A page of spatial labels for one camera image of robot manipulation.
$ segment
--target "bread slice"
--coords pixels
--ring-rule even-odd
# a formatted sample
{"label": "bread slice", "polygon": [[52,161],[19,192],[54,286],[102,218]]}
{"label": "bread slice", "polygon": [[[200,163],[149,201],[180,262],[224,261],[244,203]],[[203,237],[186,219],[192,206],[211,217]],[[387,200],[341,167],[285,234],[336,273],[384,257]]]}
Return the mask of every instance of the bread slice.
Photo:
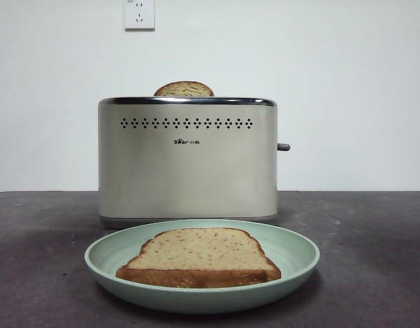
{"label": "bread slice", "polygon": [[212,89],[201,82],[178,81],[166,84],[159,88],[154,96],[184,96],[184,97],[210,97],[214,96]]}
{"label": "bread slice", "polygon": [[249,233],[233,228],[185,228],[157,234],[116,277],[143,284],[216,288],[281,278]]}

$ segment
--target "gray table surface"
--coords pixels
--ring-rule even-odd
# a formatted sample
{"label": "gray table surface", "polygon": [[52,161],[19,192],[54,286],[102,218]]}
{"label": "gray table surface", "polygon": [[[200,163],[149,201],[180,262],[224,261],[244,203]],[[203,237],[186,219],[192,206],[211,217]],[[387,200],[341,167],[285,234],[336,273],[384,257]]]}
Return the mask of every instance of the gray table surface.
{"label": "gray table surface", "polygon": [[0,193],[0,327],[420,327],[420,192],[281,191],[267,223],[321,249],[301,288],[232,314],[169,314],[91,276],[84,251],[113,232],[96,192]]}

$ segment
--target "toaster base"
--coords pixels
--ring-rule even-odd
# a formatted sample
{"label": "toaster base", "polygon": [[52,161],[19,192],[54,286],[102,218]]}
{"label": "toaster base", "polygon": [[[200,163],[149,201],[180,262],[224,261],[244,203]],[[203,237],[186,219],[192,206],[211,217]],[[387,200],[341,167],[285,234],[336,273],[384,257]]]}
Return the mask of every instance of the toaster base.
{"label": "toaster base", "polygon": [[117,218],[117,217],[99,217],[101,223],[105,229],[126,229],[135,226],[140,226],[147,223],[155,223],[162,221],[174,221],[174,220],[190,220],[190,219],[229,219],[229,220],[240,220],[240,221],[267,221],[277,218],[277,213],[273,215],[268,215],[266,217],[171,217],[171,218],[150,218],[150,217],[140,217],[140,218]]}

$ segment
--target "plate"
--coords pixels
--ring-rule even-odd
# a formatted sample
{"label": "plate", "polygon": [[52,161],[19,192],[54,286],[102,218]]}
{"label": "plate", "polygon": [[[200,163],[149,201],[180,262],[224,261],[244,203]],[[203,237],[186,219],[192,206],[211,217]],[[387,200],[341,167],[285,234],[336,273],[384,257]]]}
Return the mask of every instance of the plate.
{"label": "plate", "polygon": [[[159,232],[181,228],[238,228],[257,239],[282,272],[282,278],[261,284],[224,288],[151,286],[116,278],[116,271],[137,256],[140,247]],[[190,219],[150,223],[114,232],[89,246],[85,260],[97,282],[113,295],[145,308],[185,314],[214,314],[255,308],[276,301],[300,287],[319,260],[319,249],[306,237],[284,228],[250,221]]]}

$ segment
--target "wall outlet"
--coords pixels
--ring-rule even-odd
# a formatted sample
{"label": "wall outlet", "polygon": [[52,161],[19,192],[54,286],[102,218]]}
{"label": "wall outlet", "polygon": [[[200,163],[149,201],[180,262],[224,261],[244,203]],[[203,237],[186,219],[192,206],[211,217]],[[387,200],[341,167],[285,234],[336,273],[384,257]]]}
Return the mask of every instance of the wall outlet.
{"label": "wall outlet", "polygon": [[155,29],[155,0],[123,0],[125,30]]}

